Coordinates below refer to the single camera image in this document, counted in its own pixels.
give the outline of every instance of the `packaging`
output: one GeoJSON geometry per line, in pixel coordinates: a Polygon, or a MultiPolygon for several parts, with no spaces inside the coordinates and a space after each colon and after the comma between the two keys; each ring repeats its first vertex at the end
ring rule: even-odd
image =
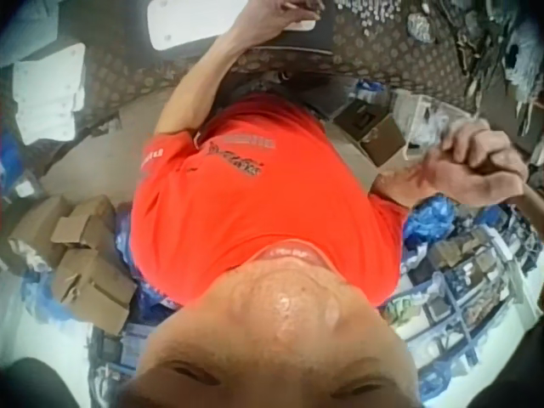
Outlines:
{"type": "Polygon", "coordinates": [[[115,236],[97,216],[71,215],[59,219],[51,241],[69,248],[94,249],[111,263],[120,265],[115,236]]]}
{"type": "Polygon", "coordinates": [[[393,116],[382,106],[369,105],[357,99],[334,122],[377,167],[384,165],[405,146],[405,139],[393,116]]]}
{"type": "Polygon", "coordinates": [[[136,284],[93,249],[70,249],[51,284],[55,299],[78,318],[110,334],[127,320],[136,284]]]}
{"type": "Polygon", "coordinates": [[[25,258],[35,271],[49,271],[59,265],[66,247],[51,241],[61,217],[73,206],[62,195],[49,197],[37,204],[20,220],[9,236],[14,252],[25,258]]]}
{"type": "Polygon", "coordinates": [[[116,231],[116,210],[106,195],[98,195],[77,204],[70,216],[76,215],[94,215],[100,218],[108,230],[116,231]]]}
{"type": "Polygon", "coordinates": [[[461,250],[452,241],[437,242],[428,253],[428,258],[435,268],[453,268],[462,260],[461,250]]]}

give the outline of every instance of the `man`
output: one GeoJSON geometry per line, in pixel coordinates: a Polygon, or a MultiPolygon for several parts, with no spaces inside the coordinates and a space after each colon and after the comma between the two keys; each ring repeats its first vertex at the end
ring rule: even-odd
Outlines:
{"type": "Polygon", "coordinates": [[[399,279],[403,221],[437,192],[473,206],[520,195],[526,169],[504,133],[477,122],[367,195],[321,125],[277,96],[251,95],[201,129],[239,56],[316,18],[249,0],[165,106],[132,249],[185,308],[151,336],[120,405],[419,406],[412,359],[375,309],[399,279]],[[484,163],[494,171],[482,176],[484,163]]]}

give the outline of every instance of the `red t-shirt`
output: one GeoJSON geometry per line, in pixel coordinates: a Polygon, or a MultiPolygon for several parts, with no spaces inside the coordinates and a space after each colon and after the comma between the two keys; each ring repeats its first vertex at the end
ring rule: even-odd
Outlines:
{"type": "Polygon", "coordinates": [[[283,241],[318,248],[374,305],[400,276],[406,210],[368,196],[305,111],[273,95],[215,117],[198,150],[188,133],[144,151],[131,246],[145,279],[172,300],[283,241]]]}

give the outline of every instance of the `eye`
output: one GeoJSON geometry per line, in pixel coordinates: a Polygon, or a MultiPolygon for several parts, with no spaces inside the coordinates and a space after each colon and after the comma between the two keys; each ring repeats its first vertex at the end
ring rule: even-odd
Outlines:
{"type": "Polygon", "coordinates": [[[209,386],[220,385],[221,382],[206,370],[201,369],[191,363],[185,361],[174,361],[167,364],[167,368],[177,372],[183,376],[192,378],[193,380],[209,386]]]}
{"type": "Polygon", "coordinates": [[[354,397],[357,395],[373,393],[381,388],[383,388],[383,385],[377,382],[367,382],[362,384],[351,383],[339,388],[337,391],[331,394],[331,397],[334,399],[343,400],[345,398],[354,397]]]}

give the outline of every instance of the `nose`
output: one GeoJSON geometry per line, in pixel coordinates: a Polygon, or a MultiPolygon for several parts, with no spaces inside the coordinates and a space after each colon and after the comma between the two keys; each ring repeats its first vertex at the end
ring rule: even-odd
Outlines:
{"type": "Polygon", "coordinates": [[[238,321],[246,332],[290,349],[308,351],[334,330],[339,316],[334,295],[304,267],[264,273],[237,295],[238,321]]]}

